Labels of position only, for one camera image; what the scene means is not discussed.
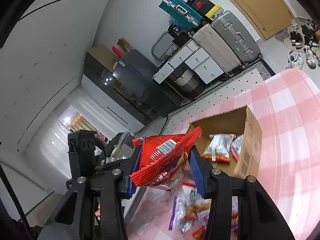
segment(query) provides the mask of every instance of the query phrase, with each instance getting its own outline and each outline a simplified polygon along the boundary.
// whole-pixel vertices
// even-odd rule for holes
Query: metal screw
[[[248,176],[247,179],[249,182],[256,182],[256,178],[254,176]]]
[[[78,183],[84,183],[84,182],[85,182],[85,177],[79,177],[79,178],[77,179],[77,182],[78,182]]]
[[[112,171],[112,174],[113,175],[119,175],[121,173],[121,170],[120,169],[114,169],[113,171]]]
[[[221,171],[220,171],[219,169],[217,169],[217,168],[212,169],[211,172],[212,172],[214,175],[219,175],[219,174],[221,173]]]

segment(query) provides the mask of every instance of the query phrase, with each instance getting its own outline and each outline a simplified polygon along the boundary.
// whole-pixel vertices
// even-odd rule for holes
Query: pink checkered tablecloth
[[[254,88],[184,120],[189,123],[248,105],[262,129],[258,180],[287,221],[295,239],[305,240],[320,220],[320,91],[301,70],[285,70]],[[127,225],[130,240],[193,239],[168,231],[174,195],[180,183],[165,192],[148,188]]]

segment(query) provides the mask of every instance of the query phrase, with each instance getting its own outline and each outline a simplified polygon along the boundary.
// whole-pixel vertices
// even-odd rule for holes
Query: drawer
[[[187,43],[187,46],[189,47],[189,49],[191,49],[192,51],[196,51],[197,49],[198,49],[198,44],[195,42],[195,41],[193,41],[193,40],[191,40],[191,41],[189,41],[188,43]]]
[[[209,54],[203,48],[201,48],[186,60],[186,64],[191,69],[194,69],[196,66],[202,63],[208,57],[209,57]]]
[[[174,68],[171,67],[168,63],[166,63],[154,76],[153,79],[157,83],[161,83],[164,81],[172,72],[174,71]]]
[[[209,65],[212,63],[213,59],[211,57],[208,57],[203,62],[201,62],[198,66],[196,66],[193,70],[199,75],[203,75],[207,70],[209,69]]]
[[[208,58],[208,62],[206,63],[207,70],[200,76],[200,78],[204,81],[204,83],[208,84],[221,74],[223,74],[223,70],[219,67],[219,65],[211,58]]]
[[[185,61],[187,57],[189,57],[192,54],[192,50],[188,48],[188,46],[185,46],[180,50],[176,55],[173,56],[172,59],[170,59],[169,64],[176,68],[179,66],[182,62]]]

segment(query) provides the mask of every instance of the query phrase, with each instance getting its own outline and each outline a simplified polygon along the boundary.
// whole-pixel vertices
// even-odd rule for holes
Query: floor mat
[[[238,75],[210,89],[195,100],[181,106],[168,115],[161,134],[171,134],[178,122],[192,117],[195,113],[205,111],[209,107],[220,104],[229,97],[234,97],[257,83],[261,83],[275,75],[268,64],[259,60]]]
[[[304,25],[306,23],[306,20],[307,19],[305,19],[305,18],[300,18],[300,17],[296,18],[297,24],[299,26],[299,29],[296,30],[296,32],[300,33],[303,38],[304,38],[304,34],[302,33],[301,25]],[[304,52],[304,44],[303,44],[301,49],[297,49],[295,46],[291,45],[291,40],[289,38],[289,33],[288,33],[288,29],[287,28],[285,28],[284,30],[278,32],[275,35],[275,38],[278,41],[281,41],[288,49],[293,49],[293,50],[296,50],[296,51],[299,51],[299,52]]]

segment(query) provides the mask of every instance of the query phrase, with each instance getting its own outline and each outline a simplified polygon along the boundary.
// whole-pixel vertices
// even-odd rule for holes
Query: teal suitcase
[[[186,28],[197,28],[204,18],[183,0],[163,0],[159,7],[183,24]]]

